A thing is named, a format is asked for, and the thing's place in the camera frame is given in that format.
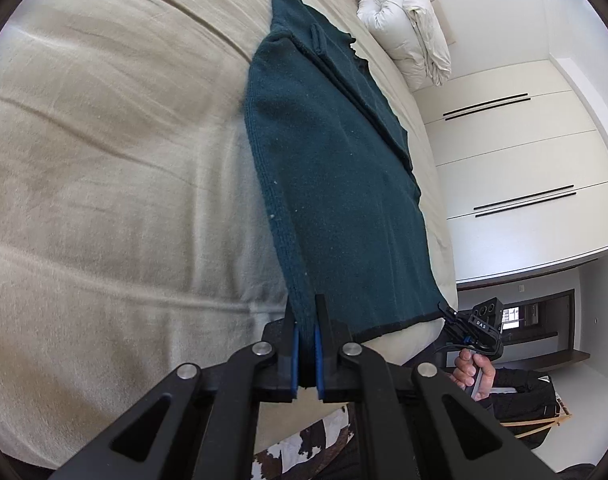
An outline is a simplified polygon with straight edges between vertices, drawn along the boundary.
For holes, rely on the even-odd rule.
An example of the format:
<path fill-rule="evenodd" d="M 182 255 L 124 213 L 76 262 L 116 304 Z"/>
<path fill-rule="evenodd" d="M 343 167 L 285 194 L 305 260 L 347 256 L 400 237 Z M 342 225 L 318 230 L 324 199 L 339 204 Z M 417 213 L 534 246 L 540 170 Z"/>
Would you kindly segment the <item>person's right hand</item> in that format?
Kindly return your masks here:
<path fill-rule="evenodd" d="M 473 399 L 477 402 L 490 396 L 496 369 L 490 359 L 470 349 L 462 349 L 455 359 L 455 369 L 450 379 L 460 388 L 477 387 Z"/>

